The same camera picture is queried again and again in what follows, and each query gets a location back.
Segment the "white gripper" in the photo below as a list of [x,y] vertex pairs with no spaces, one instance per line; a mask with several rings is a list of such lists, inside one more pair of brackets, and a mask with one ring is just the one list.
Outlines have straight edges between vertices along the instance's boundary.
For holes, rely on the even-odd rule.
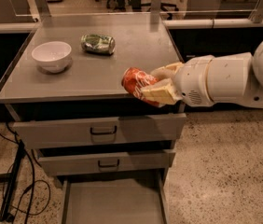
[[174,105],[182,99],[192,107],[212,106],[214,102],[208,93],[207,75],[213,59],[214,56],[207,55],[154,69],[150,75],[160,81],[141,88],[141,93],[146,100],[164,105]]

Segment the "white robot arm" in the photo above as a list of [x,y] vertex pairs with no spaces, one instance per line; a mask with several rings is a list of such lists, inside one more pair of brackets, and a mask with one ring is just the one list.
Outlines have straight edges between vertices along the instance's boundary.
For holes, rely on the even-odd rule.
[[196,57],[154,70],[159,81],[141,89],[153,102],[191,107],[231,103],[263,108],[263,41],[254,53]]

